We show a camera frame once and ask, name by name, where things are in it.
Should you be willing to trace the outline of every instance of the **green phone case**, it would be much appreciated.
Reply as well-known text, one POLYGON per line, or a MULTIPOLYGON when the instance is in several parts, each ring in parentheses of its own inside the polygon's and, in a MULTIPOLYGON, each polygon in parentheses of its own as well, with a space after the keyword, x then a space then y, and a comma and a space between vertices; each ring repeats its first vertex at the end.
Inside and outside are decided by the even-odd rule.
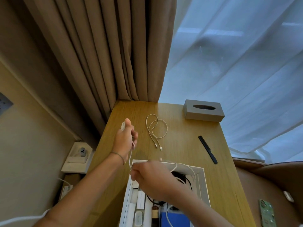
POLYGON ((263 227, 276 227, 274 209, 272 205, 264 200, 259 200, 260 213, 263 227))

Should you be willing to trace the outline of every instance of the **electrical outlet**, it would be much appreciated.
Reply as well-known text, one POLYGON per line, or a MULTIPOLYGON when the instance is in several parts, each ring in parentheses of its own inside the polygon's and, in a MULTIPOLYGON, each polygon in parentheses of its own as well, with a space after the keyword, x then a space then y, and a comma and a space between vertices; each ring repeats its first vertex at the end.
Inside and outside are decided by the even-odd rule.
POLYGON ((9 109, 13 103, 0 92, 0 115, 9 109))

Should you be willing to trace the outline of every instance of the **brown chair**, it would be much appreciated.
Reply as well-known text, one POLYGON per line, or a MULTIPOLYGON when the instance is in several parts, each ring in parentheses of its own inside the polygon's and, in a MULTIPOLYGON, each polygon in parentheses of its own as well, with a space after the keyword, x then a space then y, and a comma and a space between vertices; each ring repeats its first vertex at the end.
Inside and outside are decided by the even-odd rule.
POLYGON ((261 227, 259 199, 272 204, 277 227, 303 223, 303 162, 264 164, 233 159, 257 227, 261 227), (289 202, 283 191, 292 196, 289 202))

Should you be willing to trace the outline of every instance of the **wooden desk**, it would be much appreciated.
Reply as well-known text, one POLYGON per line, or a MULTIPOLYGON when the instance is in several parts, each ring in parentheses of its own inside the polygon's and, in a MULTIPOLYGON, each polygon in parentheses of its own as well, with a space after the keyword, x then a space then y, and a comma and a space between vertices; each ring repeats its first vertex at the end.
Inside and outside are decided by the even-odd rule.
MULTIPOLYGON (((240 179, 229 152, 220 123, 184 119, 183 105, 150 103, 140 101, 119 101, 105 127, 97 147, 91 171, 101 163, 112 149, 115 134, 125 118, 129 118, 139 133, 138 145, 132 159, 170 160, 192 166, 203 167, 211 207, 234 226, 255 226, 240 179), (168 125, 167 135, 160 139, 163 151, 156 149, 146 128, 146 117, 157 114, 168 125), (198 136, 202 135, 218 160, 215 165, 198 136)), ((164 124, 154 129, 156 136, 163 133, 164 124)), ((123 198, 129 176, 125 164, 97 201, 84 226, 117 226, 120 220, 123 198)))

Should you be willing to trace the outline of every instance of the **forearm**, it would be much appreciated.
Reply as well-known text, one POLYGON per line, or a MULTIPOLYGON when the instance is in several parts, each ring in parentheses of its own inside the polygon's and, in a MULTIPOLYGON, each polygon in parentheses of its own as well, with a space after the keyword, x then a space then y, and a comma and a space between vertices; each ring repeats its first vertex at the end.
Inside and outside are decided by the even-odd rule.
POLYGON ((110 154, 35 226, 81 226, 122 165, 118 155, 110 154))
POLYGON ((180 209, 195 227, 233 226, 191 191, 178 192, 173 205, 180 209))

